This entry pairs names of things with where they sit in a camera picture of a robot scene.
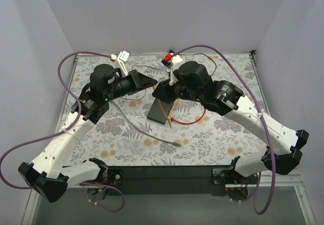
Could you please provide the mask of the black network switch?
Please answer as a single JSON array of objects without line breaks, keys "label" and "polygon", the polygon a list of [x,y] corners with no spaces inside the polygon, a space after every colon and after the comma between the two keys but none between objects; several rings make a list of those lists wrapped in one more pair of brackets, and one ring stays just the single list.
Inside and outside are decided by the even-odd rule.
[{"label": "black network switch", "polygon": [[[162,105],[166,115],[168,116],[171,112],[172,107],[173,107],[173,103],[167,104],[167,103],[161,102],[161,105]],[[154,100],[146,117],[148,120],[152,120],[159,124],[166,123],[167,118],[165,117],[165,115],[160,107],[158,99]]]}]

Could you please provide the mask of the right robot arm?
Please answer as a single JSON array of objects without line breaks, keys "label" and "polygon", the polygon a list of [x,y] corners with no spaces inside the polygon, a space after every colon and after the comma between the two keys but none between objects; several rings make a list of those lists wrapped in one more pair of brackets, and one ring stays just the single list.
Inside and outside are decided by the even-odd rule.
[{"label": "right robot arm", "polygon": [[198,102],[240,124],[264,143],[272,142],[258,153],[235,157],[229,168],[219,174],[223,181],[234,183],[267,170],[287,175],[300,163],[308,132],[289,129],[268,114],[259,113],[241,89],[229,81],[212,80],[206,67],[196,61],[183,63],[169,79],[157,85],[152,95],[168,104],[176,99]]}]

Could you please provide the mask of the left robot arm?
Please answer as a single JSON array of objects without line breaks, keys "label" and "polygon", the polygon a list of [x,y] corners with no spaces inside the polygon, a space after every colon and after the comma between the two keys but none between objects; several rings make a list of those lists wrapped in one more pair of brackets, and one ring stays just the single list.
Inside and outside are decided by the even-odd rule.
[{"label": "left robot arm", "polygon": [[82,164],[64,167],[64,163],[81,141],[109,110],[109,101],[132,95],[157,84],[149,76],[130,71],[126,76],[118,68],[101,64],[94,68],[87,83],[68,114],[61,134],[53,138],[30,163],[23,162],[18,171],[25,182],[50,203],[60,199],[67,189],[83,182],[103,184],[107,180],[105,162],[90,158]]}]

